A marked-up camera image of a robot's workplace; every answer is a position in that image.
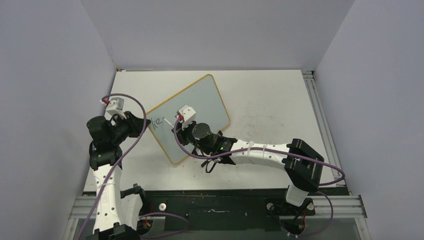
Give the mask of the yellow framed whiteboard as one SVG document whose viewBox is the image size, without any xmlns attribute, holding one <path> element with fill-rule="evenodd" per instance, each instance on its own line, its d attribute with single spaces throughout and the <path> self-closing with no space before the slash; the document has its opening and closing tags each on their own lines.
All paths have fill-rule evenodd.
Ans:
<svg viewBox="0 0 424 240">
<path fill-rule="evenodd" d="M 224 130 L 231 122 L 215 78 L 211 74 L 204 75 L 147 112 L 146 117 L 151 120 L 148 128 L 173 165 L 179 165 L 188 156 L 178 147 L 171 132 L 172 128 L 163 118 L 174 124 L 177 111 L 184 105 L 194 108 L 195 121 L 207 123 L 214 133 Z"/>
</svg>

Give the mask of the black white marker pen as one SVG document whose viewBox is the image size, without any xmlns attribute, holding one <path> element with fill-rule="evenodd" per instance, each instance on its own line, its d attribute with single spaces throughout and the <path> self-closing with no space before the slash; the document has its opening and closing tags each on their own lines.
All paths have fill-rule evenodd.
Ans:
<svg viewBox="0 0 424 240">
<path fill-rule="evenodd" d="M 168 119 L 166 119 L 165 117 L 162 118 L 172 129 L 174 128 L 174 124 L 171 123 Z"/>
</svg>

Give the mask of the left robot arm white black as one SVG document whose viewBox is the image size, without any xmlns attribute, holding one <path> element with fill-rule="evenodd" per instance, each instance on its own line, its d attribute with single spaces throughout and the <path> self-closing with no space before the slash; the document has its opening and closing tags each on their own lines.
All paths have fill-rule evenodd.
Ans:
<svg viewBox="0 0 424 240">
<path fill-rule="evenodd" d="M 141 186 L 122 190 L 121 143 L 127 138 L 139 138 L 151 123 L 130 111 L 90 119 L 86 126 L 92 137 L 89 165 L 96 183 L 95 222 L 87 240 L 138 240 L 139 216 L 149 210 L 149 201 Z"/>
</svg>

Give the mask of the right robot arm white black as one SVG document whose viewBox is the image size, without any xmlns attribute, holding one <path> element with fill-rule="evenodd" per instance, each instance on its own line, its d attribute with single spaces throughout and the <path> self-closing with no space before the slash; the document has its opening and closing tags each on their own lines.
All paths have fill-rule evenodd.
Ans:
<svg viewBox="0 0 424 240">
<path fill-rule="evenodd" d="M 223 165 L 265 166 L 286 172 L 291 183 L 282 205 L 289 214 L 300 211 L 308 194 L 319 189 L 325 160 L 301 139 L 294 138 L 285 144 L 259 144 L 225 137 L 221 132 L 212 133 L 206 123 L 195 122 L 186 128 L 177 123 L 171 131 L 181 150 L 192 157 L 195 154 L 186 150 L 186 145 L 193 145 L 201 152 L 199 159 Z"/>
</svg>

